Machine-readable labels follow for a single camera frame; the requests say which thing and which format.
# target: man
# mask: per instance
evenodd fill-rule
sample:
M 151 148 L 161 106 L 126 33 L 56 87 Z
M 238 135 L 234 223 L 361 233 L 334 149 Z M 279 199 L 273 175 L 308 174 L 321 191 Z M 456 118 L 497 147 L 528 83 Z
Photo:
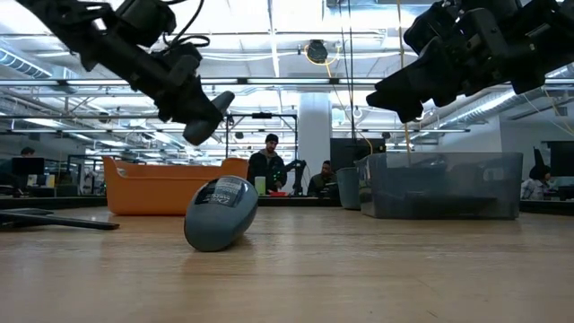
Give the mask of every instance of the man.
M 25 147 L 20 151 L 20 156 L 23 158 L 32 157 L 34 153 L 36 151 L 33 148 Z M 25 183 L 26 179 L 12 174 L 12 158 L 0 164 L 0 185 L 12 186 L 14 196 L 22 195 L 22 189 L 24 189 L 22 183 Z
M 287 174 L 283 171 L 283 159 L 275 152 L 279 137 L 267 135 L 265 149 L 254 153 L 249 158 L 248 181 L 255 186 L 256 177 L 265 177 L 265 191 L 276 192 L 287 182 Z
M 309 188 L 307 189 L 308 196 L 318 196 L 321 191 L 326 188 L 328 183 L 336 183 L 336 175 L 331 170 L 331 162 L 323 161 L 321 172 L 311 178 Z

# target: white pillar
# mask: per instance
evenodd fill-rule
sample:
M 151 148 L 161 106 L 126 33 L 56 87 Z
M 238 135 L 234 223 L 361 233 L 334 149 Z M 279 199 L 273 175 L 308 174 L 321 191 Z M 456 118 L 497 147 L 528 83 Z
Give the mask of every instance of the white pillar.
M 331 156 L 331 100 L 328 93 L 302 93 L 299 104 L 299 159 L 306 161 L 311 176 L 321 171 Z M 305 171 L 303 192 L 307 194 L 309 173 Z

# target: wall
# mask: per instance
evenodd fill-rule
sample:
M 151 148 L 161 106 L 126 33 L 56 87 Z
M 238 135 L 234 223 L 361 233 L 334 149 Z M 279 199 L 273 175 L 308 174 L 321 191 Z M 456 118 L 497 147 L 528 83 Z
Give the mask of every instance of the wall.
M 484 125 L 469 126 L 469 133 L 445 134 L 439 145 L 421 145 L 420 152 L 437 153 L 492 153 L 502 151 L 499 117 L 488 118 Z
M 541 149 L 544 162 L 550 161 L 547 147 L 541 142 L 547 141 L 573 141 L 574 135 L 569 135 L 550 122 L 523 123 L 509 121 L 500 124 L 502 134 L 502 150 L 504 152 L 518 152 L 524 154 L 522 176 L 528 177 L 528 172 L 535 166 L 533 148 Z
M 30 140 L 27 135 L 0 135 L 0 159 L 20 156 L 24 147 L 36 150 L 37 157 L 66 161 L 69 154 L 85 154 L 82 143 L 69 138 L 58 138 L 51 134 L 36 134 L 39 141 Z

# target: red object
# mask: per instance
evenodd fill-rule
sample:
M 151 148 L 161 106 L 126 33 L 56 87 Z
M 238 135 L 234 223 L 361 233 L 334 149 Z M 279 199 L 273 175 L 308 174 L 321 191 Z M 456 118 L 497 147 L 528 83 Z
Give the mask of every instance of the red object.
M 287 196 L 287 192 L 269 192 L 270 197 Z

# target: yellow cable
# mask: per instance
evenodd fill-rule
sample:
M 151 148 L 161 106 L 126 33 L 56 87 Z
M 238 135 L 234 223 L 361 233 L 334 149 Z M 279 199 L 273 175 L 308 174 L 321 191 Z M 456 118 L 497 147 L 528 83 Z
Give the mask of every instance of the yellow cable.
M 396 0 L 396 10 L 398 11 L 398 41 L 401 55 L 401 69 L 404 68 L 404 46 L 403 46 L 403 20 L 401 17 L 401 0 Z M 404 139 L 406 141 L 406 153 L 411 158 L 411 137 L 409 135 L 409 126 L 404 123 Z
M 325 63 L 322 63 L 322 64 L 315 63 L 315 62 L 313 62 L 312 60 L 310 60 L 310 58 L 307 56 L 307 48 L 309 48 L 309 45 L 306 45 L 305 48 L 303 48 L 303 52 L 304 52 L 304 54 L 305 54 L 305 58 L 306 58 L 311 64 L 313 64 L 313 65 L 321 65 L 321 66 L 326 67 L 326 73 L 327 73 L 327 75 L 329 75 L 329 78 L 333 77 L 333 76 L 331 75 L 331 68 L 330 68 L 329 66 L 330 66 L 331 64 L 333 64 L 335 60 L 339 59 L 339 55 L 340 55 L 340 52 L 341 52 L 341 48 L 340 48 L 340 47 L 337 47 L 337 53 L 336 53 L 336 55 L 335 55 L 335 58 L 331 59 L 330 62 L 325 62 Z M 351 117 L 349 117 L 349 114 L 347 113 L 347 110 L 346 110 L 346 109 L 344 110 L 344 114 L 349 118 L 349 121 L 352 120 Z M 369 145 L 370 154 L 373 154 L 373 145 L 372 145 L 372 143 L 370 142 L 370 140 L 367 139 L 367 137 L 365 137 L 365 136 L 362 134 L 362 132 L 356 131 L 356 130 L 355 130 L 355 132 L 358 133 L 359 135 L 361 135 L 361 137 L 362 137 L 363 139 L 365 139 L 365 141 L 366 141 L 367 144 Z
M 550 103 L 552 104 L 552 108 L 554 109 L 554 112 L 556 113 L 556 116 L 560 115 L 560 112 L 558 111 L 558 108 L 556 108 L 556 104 L 554 104 L 554 100 L 552 99 L 552 97 L 550 96 L 550 94 L 548 93 L 548 91 L 546 90 L 546 87 L 542 88 L 544 93 L 546 94 L 546 97 L 548 98 L 548 100 L 550 100 Z M 572 130 L 572 128 L 568 125 L 568 123 L 566 121 L 564 121 L 563 119 L 561 119 L 562 123 L 564 124 L 564 126 L 566 126 L 566 128 L 572 133 L 574 134 L 574 130 Z

